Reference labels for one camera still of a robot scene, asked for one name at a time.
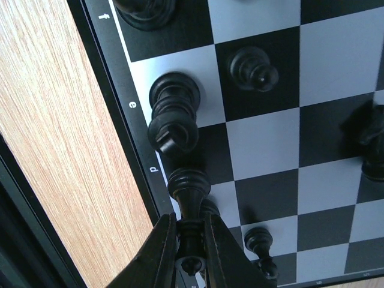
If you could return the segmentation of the black knight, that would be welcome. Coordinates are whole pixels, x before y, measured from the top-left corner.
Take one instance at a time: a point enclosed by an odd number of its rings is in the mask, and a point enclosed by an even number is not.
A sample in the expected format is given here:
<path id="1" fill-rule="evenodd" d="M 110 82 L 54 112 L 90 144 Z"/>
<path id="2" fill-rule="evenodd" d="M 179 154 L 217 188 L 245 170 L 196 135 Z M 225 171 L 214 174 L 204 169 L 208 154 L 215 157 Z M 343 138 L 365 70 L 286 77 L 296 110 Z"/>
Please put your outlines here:
<path id="1" fill-rule="evenodd" d="M 383 182 L 383 104 L 367 101 L 340 125 L 347 146 L 362 157 L 362 174 Z"/>

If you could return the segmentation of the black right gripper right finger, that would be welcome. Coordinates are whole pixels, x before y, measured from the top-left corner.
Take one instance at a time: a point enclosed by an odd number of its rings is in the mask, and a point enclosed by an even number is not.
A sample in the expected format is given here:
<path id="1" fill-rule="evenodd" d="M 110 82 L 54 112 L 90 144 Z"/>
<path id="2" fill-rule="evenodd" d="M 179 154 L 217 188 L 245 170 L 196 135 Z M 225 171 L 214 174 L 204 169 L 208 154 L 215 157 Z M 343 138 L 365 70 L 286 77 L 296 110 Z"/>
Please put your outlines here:
<path id="1" fill-rule="evenodd" d="M 207 215 L 205 250 L 209 287 L 276 287 L 253 265 L 218 215 Z"/>

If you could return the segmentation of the black queen chess piece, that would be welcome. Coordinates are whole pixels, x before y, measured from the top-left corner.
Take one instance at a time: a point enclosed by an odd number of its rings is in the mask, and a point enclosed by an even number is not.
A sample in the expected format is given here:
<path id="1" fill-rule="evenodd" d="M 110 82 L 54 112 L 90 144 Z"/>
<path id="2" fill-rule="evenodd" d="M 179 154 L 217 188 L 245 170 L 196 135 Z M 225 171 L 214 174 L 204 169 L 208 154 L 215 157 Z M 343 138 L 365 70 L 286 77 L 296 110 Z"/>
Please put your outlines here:
<path id="1" fill-rule="evenodd" d="M 200 206 L 211 185 L 205 172 L 178 168 L 170 174 L 167 189 L 177 201 L 181 213 L 181 219 L 176 224 L 179 248 L 175 266 L 192 277 L 206 267 Z"/>

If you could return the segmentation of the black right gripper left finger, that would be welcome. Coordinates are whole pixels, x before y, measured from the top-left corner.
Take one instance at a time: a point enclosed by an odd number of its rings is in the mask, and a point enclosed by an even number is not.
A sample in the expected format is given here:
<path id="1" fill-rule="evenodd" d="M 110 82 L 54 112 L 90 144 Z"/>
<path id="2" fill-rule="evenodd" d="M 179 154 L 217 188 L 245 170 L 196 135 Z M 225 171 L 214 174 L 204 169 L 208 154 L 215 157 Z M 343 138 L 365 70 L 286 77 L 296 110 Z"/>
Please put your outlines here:
<path id="1" fill-rule="evenodd" d="M 164 214 L 132 261 L 108 287 L 175 287 L 176 214 Z"/>

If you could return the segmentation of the black bishop chess piece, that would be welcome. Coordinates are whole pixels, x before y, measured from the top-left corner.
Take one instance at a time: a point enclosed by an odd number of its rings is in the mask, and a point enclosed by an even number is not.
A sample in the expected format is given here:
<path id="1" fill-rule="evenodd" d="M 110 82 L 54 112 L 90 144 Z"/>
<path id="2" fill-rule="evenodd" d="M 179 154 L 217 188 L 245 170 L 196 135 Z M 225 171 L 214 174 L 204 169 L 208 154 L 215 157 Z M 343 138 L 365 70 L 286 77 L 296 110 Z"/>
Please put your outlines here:
<path id="1" fill-rule="evenodd" d="M 244 236 L 245 247 L 258 256 L 257 267 L 269 280 L 277 281 L 278 269 L 269 251 L 273 237 L 264 227 L 254 227 Z"/>

